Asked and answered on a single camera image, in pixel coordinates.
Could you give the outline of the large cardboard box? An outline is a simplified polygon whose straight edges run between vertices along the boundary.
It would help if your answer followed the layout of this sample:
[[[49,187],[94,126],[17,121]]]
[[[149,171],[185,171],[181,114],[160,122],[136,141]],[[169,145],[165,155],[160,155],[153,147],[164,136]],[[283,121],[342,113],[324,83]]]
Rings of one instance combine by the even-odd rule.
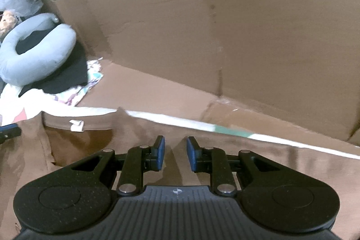
[[[359,0],[45,0],[90,55],[359,143]]]

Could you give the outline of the pastel patterned cloth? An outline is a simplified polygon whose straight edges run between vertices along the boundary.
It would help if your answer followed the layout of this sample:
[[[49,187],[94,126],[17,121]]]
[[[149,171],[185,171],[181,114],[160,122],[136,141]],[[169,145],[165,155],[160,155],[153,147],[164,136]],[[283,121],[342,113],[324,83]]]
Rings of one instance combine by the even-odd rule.
[[[74,86],[64,92],[54,94],[54,100],[73,107],[80,103],[80,101],[86,96],[86,94],[95,85],[97,85],[104,76],[101,72],[101,60],[102,58],[99,58],[97,60],[89,60],[87,62],[88,83],[86,85]]]

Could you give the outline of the black cloth under neck pillow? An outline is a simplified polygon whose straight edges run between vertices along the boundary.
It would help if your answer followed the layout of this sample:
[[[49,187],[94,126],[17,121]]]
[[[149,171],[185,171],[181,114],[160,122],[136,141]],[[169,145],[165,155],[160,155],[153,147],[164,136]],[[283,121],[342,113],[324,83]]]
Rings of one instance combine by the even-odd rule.
[[[23,54],[39,43],[51,30],[35,31],[25,40],[16,45],[16,52]],[[43,90],[47,94],[58,94],[74,86],[84,86],[88,83],[87,58],[85,50],[80,42],[76,42],[74,48],[62,66],[56,69],[50,76],[22,87],[18,97],[35,88]]]

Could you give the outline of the blue-grey neck pillow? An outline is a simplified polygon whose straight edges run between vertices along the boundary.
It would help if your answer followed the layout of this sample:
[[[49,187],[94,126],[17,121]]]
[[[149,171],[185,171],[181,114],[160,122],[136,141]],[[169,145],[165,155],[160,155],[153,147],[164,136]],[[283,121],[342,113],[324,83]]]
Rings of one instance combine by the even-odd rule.
[[[35,31],[49,33],[32,49],[23,54],[16,45]],[[76,32],[61,24],[54,13],[40,13],[11,30],[1,43],[1,79],[5,83],[24,86],[52,74],[64,64],[76,44]]]

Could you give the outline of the cream bear print blanket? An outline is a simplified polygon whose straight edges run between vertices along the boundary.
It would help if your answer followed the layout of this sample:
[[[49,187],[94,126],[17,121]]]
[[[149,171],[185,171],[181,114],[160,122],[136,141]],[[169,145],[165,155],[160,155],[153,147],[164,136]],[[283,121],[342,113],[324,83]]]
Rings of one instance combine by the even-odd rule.
[[[109,114],[115,112],[114,109],[98,107],[74,107],[56,100],[51,94],[45,94],[41,90],[30,90],[24,97],[18,97],[20,89],[16,86],[7,85],[1,94],[1,116],[3,124],[22,121],[35,117],[40,112],[45,112],[57,117],[75,117],[81,116],[92,117],[100,114]],[[254,139],[256,141],[265,141],[268,143],[281,144],[286,146],[297,147],[300,149],[312,149],[319,152],[329,153],[332,155],[359,159],[359,147],[355,150],[341,151],[336,146],[317,146],[314,143],[301,143],[299,139],[289,140],[271,135],[253,133],[247,130],[233,130],[216,124],[199,122],[190,119],[176,118],[165,114],[155,114],[148,112],[126,111],[126,114],[133,118],[141,118],[148,121],[164,124],[168,126],[177,126],[205,132],[221,133],[236,137]]]

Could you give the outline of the brown t-shirt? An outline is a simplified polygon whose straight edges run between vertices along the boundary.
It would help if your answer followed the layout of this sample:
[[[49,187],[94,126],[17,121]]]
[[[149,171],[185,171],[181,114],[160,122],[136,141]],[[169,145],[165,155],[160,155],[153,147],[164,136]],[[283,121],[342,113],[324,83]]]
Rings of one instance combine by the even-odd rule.
[[[230,154],[248,149],[332,186],[340,197],[334,232],[342,239],[359,238],[359,160],[330,153],[268,143],[198,130],[157,124],[133,118],[123,110],[88,116],[84,130],[73,132],[69,117],[40,113],[19,122],[21,135],[1,145],[1,238],[12,239],[20,232],[13,211],[16,191],[23,185],[62,166],[110,148],[125,153],[130,148],[150,145],[157,136],[166,141],[164,168],[146,175],[154,185],[200,185],[207,175],[190,170],[185,139],[196,138],[201,146],[218,147]]]

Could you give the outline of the small plush bear toy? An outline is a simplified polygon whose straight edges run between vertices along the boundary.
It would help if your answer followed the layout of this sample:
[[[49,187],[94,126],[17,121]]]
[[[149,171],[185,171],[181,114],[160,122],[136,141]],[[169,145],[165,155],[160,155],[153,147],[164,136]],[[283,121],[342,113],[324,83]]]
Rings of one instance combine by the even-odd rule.
[[[5,10],[1,17],[0,23],[0,37],[1,41],[7,36],[7,34],[17,25],[18,19],[11,10]]]

